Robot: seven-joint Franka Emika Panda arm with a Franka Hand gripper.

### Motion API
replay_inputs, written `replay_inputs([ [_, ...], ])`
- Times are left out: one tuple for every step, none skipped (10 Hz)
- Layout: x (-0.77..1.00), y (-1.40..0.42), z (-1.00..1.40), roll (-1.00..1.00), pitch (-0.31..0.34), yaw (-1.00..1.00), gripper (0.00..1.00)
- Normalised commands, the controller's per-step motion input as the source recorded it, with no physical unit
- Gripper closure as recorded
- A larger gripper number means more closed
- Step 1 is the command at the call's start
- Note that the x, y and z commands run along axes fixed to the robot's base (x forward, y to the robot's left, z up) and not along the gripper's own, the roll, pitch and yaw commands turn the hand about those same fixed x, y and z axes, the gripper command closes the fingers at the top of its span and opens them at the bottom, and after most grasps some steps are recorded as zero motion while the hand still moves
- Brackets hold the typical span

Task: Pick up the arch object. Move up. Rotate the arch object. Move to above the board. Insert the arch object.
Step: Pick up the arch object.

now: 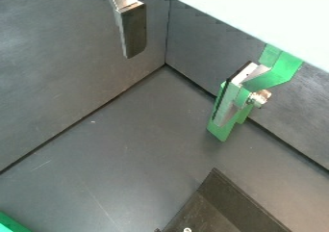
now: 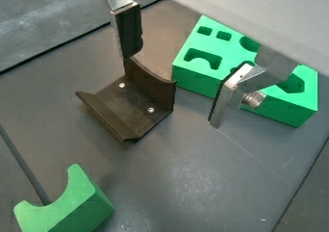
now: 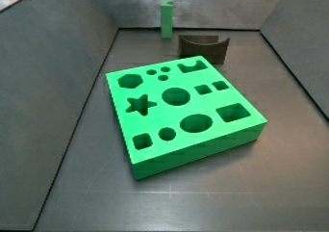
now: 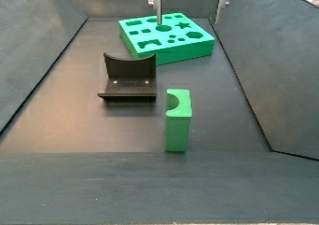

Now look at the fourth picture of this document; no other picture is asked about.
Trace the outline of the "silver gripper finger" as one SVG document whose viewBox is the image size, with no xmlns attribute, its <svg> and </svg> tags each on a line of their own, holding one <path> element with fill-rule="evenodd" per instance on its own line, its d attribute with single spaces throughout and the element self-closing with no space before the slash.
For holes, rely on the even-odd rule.
<svg viewBox="0 0 319 225">
<path fill-rule="evenodd" d="M 148 5 L 156 10 L 157 25 L 161 25 L 161 0 L 148 0 Z"/>
<path fill-rule="evenodd" d="M 217 0 L 217 3 L 216 3 L 216 14 L 214 14 L 214 23 L 217 23 L 217 21 L 218 21 L 220 11 L 225 7 L 226 4 L 228 4 L 228 0 Z"/>
</svg>

